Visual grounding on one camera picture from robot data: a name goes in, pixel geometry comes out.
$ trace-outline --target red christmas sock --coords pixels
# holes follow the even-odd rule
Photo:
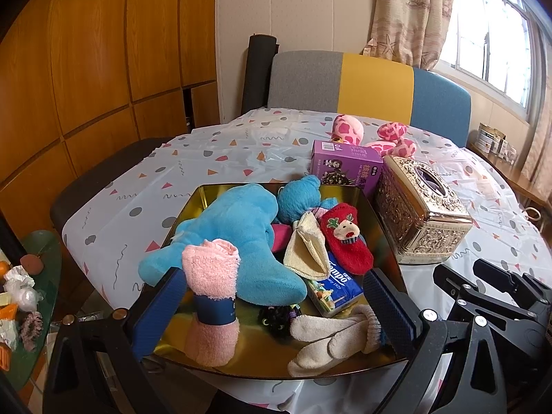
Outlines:
[[[372,269],[374,257],[359,238],[357,209],[341,203],[328,210],[320,219],[320,229],[339,266],[356,275]]]

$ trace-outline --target window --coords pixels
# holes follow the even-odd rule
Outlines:
[[[531,84],[529,23],[521,0],[454,0],[440,56],[523,107]]]

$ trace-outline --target wooden desk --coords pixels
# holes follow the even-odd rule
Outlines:
[[[546,196],[541,195],[533,188],[533,183],[521,173],[522,167],[511,165],[506,160],[499,158],[496,154],[485,153],[481,149],[478,149],[473,143],[468,143],[467,149],[476,153],[484,161],[492,165],[514,192],[531,199],[541,207],[546,207],[548,203]]]

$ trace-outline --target blue plush head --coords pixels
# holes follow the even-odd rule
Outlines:
[[[150,252],[138,273],[155,285],[172,266],[181,267],[182,251],[207,239],[222,238],[238,248],[237,295],[256,305],[292,305],[306,297],[306,286],[270,251],[274,231],[270,223],[278,211],[276,198],[258,184],[237,186],[220,195],[199,217],[183,221],[170,246]]]
[[[291,225],[299,221],[303,213],[309,208],[324,207],[333,208],[337,205],[335,197],[329,197],[320,201],[320,180],[309,174],[302,179],[294,180],[286,184],[278,192],[278,216],[277,221]]]

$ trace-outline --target patterned plastic tablecloth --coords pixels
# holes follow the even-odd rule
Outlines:
[[[63,241],[90,282],[111,307],[130,307],[144,282],[137,266],[158,249],[194,190],[203,184],[287,182],[307,174],[313,141],[328,139],[337,114],[258,109],[231,123],[195,129],[154,150],[100,191],[63,228]],[[361,118],[363,144],[378,139],[385,121]],[[429,164],[458,194],[474,227],[446,261],[479,290],[512,303],[511,297],[473,274],[478,258],[505,270],[529,273],[552,284],[550,251],[522,214],[514,193],[492,167],[446,138],[410,127],[417,160]],[[401,265],[410,297],[420,309],[446,318],[453,299],[433,284],[434,265]],[[339,379],[259,382],[200,376],[247,402],[291,413],[370,412],[391,387],[402,365]],[[426,400],[442,379],[435,374]]]

